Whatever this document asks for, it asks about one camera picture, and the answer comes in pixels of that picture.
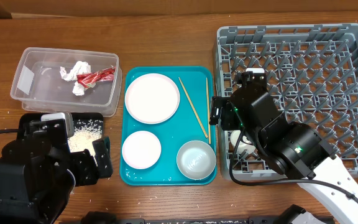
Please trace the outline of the pile of rice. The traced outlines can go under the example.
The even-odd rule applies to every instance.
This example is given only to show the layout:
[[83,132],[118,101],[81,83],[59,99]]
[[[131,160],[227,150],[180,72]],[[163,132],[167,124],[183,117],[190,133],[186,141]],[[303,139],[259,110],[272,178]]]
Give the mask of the pile of rice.
[[101,120],[74,120],[74,135],[68,138],[70,152],[82,152],[87,149],[91,156],[95,155],[92,142],[102,137]]

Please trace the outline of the white cup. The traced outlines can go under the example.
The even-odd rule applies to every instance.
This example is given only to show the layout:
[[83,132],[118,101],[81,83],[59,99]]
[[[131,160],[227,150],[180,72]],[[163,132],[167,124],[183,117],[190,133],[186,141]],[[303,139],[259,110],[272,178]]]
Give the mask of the white cup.
[[[231,133],[230,142],[233,147],[236,146],[236,143],[237,143],[237,140],[239,139],[240,133],[241,133],[240,130],[235,130]],[[243,137],[240,140],[239,145],[237,147],[237,153],[242,154],[245,152],[246,154],[250,154],[254,151],[255,151],[255,146],[246,138],[245,135],[243,135]]]

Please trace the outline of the small pink plate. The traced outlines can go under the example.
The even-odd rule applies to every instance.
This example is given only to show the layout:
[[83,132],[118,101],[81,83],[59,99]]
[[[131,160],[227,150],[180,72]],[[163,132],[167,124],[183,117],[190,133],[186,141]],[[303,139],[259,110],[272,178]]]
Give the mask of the small pink plate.
[[148,169],[160,158],[162,145],[158,137],[149,131],[130,134],[122,145],[121,154],[127,165],[134,169]]

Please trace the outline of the grey bowl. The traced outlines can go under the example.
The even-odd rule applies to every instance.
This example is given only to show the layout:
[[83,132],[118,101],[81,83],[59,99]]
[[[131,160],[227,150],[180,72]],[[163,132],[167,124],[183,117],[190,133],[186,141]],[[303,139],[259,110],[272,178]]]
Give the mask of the grey bowl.
[[215,170],[216,153],[203,141],[186,142],[178,150],[177,167],[188,179],[203,180]]

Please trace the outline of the large white plate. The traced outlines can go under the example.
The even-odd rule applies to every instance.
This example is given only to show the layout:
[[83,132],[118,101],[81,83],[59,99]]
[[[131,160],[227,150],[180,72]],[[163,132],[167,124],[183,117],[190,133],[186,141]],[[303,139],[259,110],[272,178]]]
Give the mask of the large white plate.
[[144,124],[159,124],[170,119],[179,104],[177,85],[159,73],[141,75],[125,92],[126,110],[136,121]]

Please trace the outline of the red snack wrapper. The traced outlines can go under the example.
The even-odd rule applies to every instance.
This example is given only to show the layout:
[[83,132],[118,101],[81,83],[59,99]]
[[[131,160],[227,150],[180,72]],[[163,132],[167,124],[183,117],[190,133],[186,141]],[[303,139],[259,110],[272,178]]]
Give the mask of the red snack wrapper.
[[114,67],[105,68],[94,73],[84,73],[77,75],[77,82],[85,88],[90,88],[96,82],[113,81],[116,69]]

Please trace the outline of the white napkin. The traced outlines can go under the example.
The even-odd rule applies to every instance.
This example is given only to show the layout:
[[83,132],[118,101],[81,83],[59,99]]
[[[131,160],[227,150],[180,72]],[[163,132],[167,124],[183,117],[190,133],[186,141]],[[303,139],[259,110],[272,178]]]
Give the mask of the white napkin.
[[63,80],[67,82],[75,81],[72,93],[76,96],[83,96],[88,89],[88,87],[79,84],[77,76],[89,73],[91,73],[91,65],[83,61],[77,61],[69,72],[66,71],[65,67],[60,67],[60,76]]

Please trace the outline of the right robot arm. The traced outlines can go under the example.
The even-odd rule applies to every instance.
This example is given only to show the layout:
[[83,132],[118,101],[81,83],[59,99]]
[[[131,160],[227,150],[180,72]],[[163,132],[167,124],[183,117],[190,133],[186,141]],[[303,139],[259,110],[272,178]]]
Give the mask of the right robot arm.
[[275,106],[265,73],[243,72],[240,87],[227,97],[211,99],[211,125],[238,130],[268,167],[285,179],[263,182],[232,181],[245,186],[298,184],[340,223],[358,223],[358,184],[333,147],[312,127],[289,123]]

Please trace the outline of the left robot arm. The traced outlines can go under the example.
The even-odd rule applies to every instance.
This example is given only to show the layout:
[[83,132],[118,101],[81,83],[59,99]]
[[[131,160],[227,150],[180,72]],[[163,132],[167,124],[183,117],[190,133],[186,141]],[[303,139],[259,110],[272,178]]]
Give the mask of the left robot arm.
[[66,119],[32,120],[16,130],[0,157],[0,223],[54,223],[75,187],[112,176],[110,140],[71,152]]

